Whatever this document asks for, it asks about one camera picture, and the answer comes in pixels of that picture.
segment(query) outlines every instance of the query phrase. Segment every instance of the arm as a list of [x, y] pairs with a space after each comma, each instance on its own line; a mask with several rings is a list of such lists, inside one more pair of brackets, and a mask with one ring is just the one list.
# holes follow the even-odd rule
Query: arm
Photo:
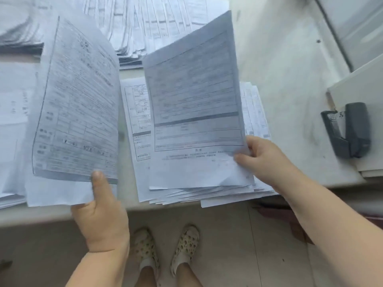
[[247, 136], [235, 160], [290, 204], [301, 226], [348, 286], [383, 285], [383, 231], [305, 176], [271, 141]]
[[71, 207], [89, 252], [66, 287], [119, 287], [129, 253], [127, 213], [113, 196], [102, 172], [93, 173], [92, 186], [94, 200]]

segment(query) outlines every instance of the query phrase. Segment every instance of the desk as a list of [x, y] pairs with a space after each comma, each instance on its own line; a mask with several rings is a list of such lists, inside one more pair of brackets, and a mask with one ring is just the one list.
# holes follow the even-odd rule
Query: desk
[[[327, 187], [364, 183], [335, 157], [320, 112], [325, 92], [349, 74], [314, 0], [230, 0], [240, 80], [258, 86], [272, 140], [305, 174]], [[120, 76], [143, 76], [143, 70]], [[139, 203], [126, 122], [120, 107], [118, 198], [127, 210], [164, 206]], [[63, 220], [68, 206], [19, 205], [0, 210], [0, 226]]]

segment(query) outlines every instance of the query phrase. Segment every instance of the forearm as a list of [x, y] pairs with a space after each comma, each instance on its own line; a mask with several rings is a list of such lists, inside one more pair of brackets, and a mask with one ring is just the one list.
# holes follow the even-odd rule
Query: forearm
[[87, 253], [66, 287], [120, 287], [128, 251], [118, 249]]
[[306, 176], [281, 187], [300, 224], [349, 286], [383, 282], [383, 231]]

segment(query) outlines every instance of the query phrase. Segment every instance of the hand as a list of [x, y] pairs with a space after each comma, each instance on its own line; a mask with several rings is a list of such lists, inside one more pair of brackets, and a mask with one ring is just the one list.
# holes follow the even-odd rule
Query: hand
[[92, 173], [94, 200], [73, 205], [70, 210], [89, 252], [112, 250], [129, 252], [129, 226], [126, 210], [112, 193], [101, 171]]
[[273, 142], [255, 136], [246, 137], [251, 156], [235, 154], [234, 160], [250, 170], [258, 179], [280, 192], [304, 174], [291, 163]]

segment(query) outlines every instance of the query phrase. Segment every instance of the sock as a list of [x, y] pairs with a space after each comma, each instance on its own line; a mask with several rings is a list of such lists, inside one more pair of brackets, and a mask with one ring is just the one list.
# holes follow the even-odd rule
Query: sock
[[150, 266], [153, 268], [153, 272], [154, 272], [154, 276], [156, 276], [156, 264], [154, 263], [154, 260], [152, 257], [149, 257], [149, 258], [146, 258], [146, 259], [143, 259], [140, 263], [140, 272], [142, 270], [143, 267], [147, 267], [147, 266]]
[[173, 264], [174, 273], [176, 273], [178, 265], [182, 263], [190, 264], [190, 256], [187, 255], [185, 252], [180, 252], [178, 256], [175, 258], [175, 263]]

